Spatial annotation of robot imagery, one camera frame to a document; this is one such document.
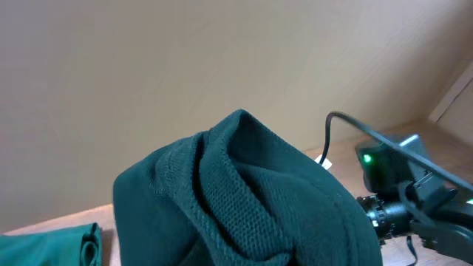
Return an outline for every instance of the dark green sweater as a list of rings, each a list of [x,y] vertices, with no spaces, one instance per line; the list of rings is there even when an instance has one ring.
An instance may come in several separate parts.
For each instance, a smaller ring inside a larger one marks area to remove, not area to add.
[[[113,192],[124,266],[381,265],[350,193],[242,110],[156,150]]]

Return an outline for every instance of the black cord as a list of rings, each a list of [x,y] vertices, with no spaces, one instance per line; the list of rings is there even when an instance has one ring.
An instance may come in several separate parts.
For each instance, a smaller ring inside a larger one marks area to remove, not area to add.
[[[407,266],[415,266],[417,264],[418,258],[417,258],[417,253],[415,252],[415,249],[414,249],[414,245],[412,244],[412,236],[407,236],[406,242],[407,242],[407,247],[409,248],[409,250],[411,251],[412,255],[415,258],[415,261]]]
[[[437,174],[439,178],[442,178],[448,182],[451,182],[452,184],[455,184],[460,188],[464,188],[468,191],[473,192],[473,185],[471,185],[470,183],[457,177],[454,174],[449,173],[448,171],[445,171],[441,167],[437,166],[436,164],[429,161],[428,159],[420,156],[419,154],[416,154],[415,152],[405,149],[399,146],[397,143],[394,143],[391,140],[388,140],[381,133],[372,130],[369,126],[363,124],[362,122],[342,112],[331,112],[330,114],[328,114],[327,119],[325,120],[325,144],[324,144],[324,151],[322,152],[322,156],[319,162],[320,165],[324,162],[325,157],[327,157],[328,147],[330,145],[330,123],[332,122],[333,117],[338,117],[344,120],[345,122],[348,122],[349,124],[361,130],[365,134],[368,134],[375,140],[383,143],[384,145],[386,145],[393,151],[397,152],[402,157],[408,160],[411,160],[412,162],[418,164],[419,166],[424,167],[425,169],[431,171],[434,174]]]

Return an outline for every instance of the beige wall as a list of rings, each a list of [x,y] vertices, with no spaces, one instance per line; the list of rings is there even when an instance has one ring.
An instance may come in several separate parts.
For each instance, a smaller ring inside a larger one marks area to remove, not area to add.
[[[298,149],[325,115],[424,116],[473,1],[4,0],[0,231],[111,202],[115,177],[238,108]],[[336,138],[355,131],[334,126]]]

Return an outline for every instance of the green cloth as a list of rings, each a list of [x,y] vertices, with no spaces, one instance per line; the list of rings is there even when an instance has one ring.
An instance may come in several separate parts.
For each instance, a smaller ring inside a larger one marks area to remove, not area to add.
[[[101,230],[96,223],[46,233],[0,236],[0,265],[101,264]]]
[[[242,110],[123,172],[113,202],[123,266],[382,264],[351,194]]]

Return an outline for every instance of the green knit fabric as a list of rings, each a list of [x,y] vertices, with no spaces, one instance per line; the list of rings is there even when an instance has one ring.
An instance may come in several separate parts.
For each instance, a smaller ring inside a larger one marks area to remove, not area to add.
[[[94,223],[46,233],[0,236],[0,265],[100,266],[100,228]]]
[[[242,110],[123,172],[113,201],[124,266],[382,264],[350,193]]]

